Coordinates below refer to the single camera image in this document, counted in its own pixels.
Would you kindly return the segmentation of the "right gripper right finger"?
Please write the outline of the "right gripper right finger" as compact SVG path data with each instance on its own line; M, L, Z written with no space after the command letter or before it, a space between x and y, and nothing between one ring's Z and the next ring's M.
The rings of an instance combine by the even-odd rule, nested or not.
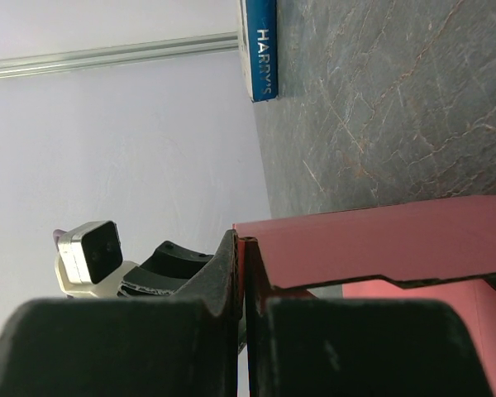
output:
M253 396L490 396L468 329L430 299L319 299L271 288L244 248Z

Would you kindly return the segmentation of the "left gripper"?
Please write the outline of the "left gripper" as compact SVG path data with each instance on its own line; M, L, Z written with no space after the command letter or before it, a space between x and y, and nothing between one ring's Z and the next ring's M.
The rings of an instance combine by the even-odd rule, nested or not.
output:
M171 348L175 354L194 339L191 331L182 332L182 314L175 305L203 309L211 320L226 325L230 347L242 352L246 346L246 322L240 296L238 243L223 240L213 255L190 251L173 242L163 242L143 264L126 273L117 295L121 298L154 298L165 301L160 307L165 317L143 320L153 327L147 345L155 349Z

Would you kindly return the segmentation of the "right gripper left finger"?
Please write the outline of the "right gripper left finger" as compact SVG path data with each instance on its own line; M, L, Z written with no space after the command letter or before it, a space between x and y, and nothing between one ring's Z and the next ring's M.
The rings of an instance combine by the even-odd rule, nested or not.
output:
M233 396L237 235L168 297L35 299L0 335L0 396Z

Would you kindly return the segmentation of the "pink paper box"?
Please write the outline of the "pink paper box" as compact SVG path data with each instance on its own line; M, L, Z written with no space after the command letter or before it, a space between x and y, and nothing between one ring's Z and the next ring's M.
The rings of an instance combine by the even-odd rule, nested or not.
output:
M496 195L237 223L276 289L340 284L347 298L449 304L470 331L496 394Z

